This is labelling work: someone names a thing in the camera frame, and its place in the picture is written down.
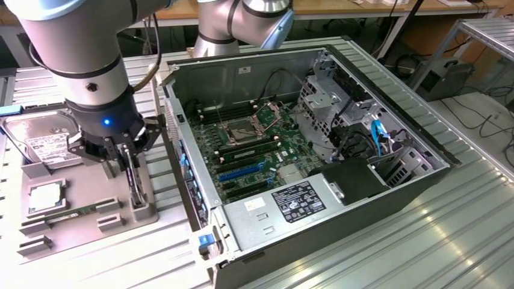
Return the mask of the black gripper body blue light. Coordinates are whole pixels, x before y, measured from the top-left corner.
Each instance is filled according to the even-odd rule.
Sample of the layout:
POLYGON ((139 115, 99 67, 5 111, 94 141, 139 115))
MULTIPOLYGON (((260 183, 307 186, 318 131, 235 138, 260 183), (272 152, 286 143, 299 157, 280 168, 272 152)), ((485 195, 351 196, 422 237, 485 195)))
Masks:
POLYGON ((144 127, 132 87, 127 87, 122 95, 107 104, 80 105, 67 100, 67 105, 80 126, 87 146, 103 148, 107 138, 118 145, 124 140, 124 134, 135 138, 144 127))

